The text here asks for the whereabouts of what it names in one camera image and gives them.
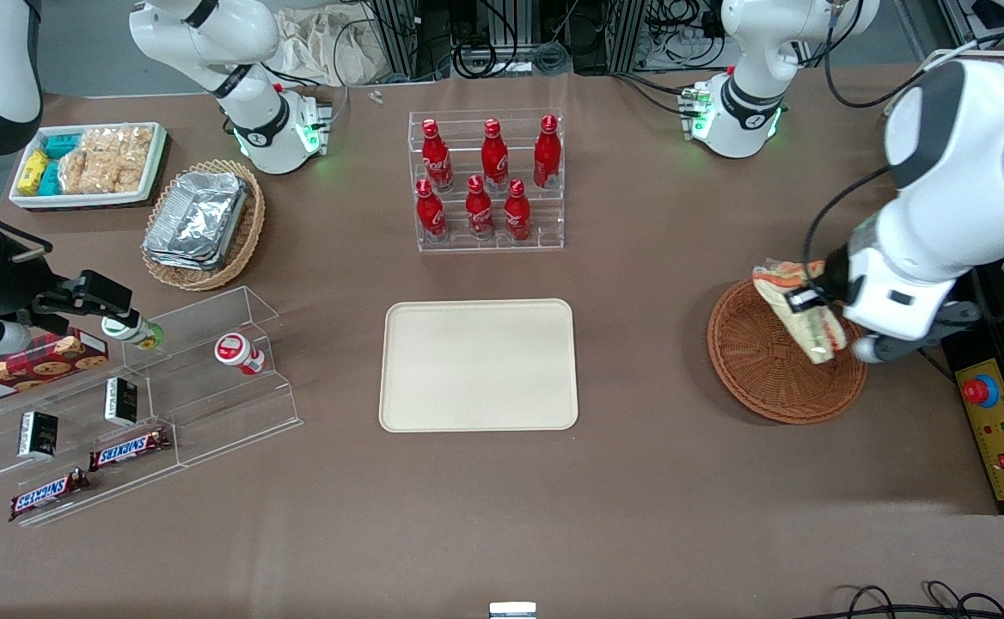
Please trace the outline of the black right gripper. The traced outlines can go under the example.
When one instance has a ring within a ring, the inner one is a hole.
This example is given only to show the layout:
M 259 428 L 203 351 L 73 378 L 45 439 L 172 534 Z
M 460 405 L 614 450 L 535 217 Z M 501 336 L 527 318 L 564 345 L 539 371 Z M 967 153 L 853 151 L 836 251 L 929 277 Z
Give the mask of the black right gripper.
M 36 334 L 67 334 L 69 320 L 57 314 L 127 316 L 132 310 L 128 287 L 95 271 L 59 278 L 41 257 L 13 262 L 24 250 L 9 236 L 0 238 L 0 356 L 28 349 Z

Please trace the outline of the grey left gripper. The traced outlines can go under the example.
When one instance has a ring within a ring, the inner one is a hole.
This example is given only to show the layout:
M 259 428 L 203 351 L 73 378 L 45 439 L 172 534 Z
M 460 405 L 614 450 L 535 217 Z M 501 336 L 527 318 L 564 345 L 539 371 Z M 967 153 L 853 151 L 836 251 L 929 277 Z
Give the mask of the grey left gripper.
M 816 277 L 815 287 L 796 287 L 784 294 L 785 302 L 793 313 L 805 313 L 817 307 L 827 307 L 832 312 L 843 313 L 842 300 L 848 299 L 849 287 L 848 245 L 841 244 L 827 255 L 822 273 Z M 852 345 L 854 356 L 867 364 L 891 362 L 918 352 L 926 347 L 935 347 L 950 334 L 964 332 L 980 321 L 980 309 L 973 302 L 950 301 L 939 308 L 930 328 L 915 340 L 870 332 Z

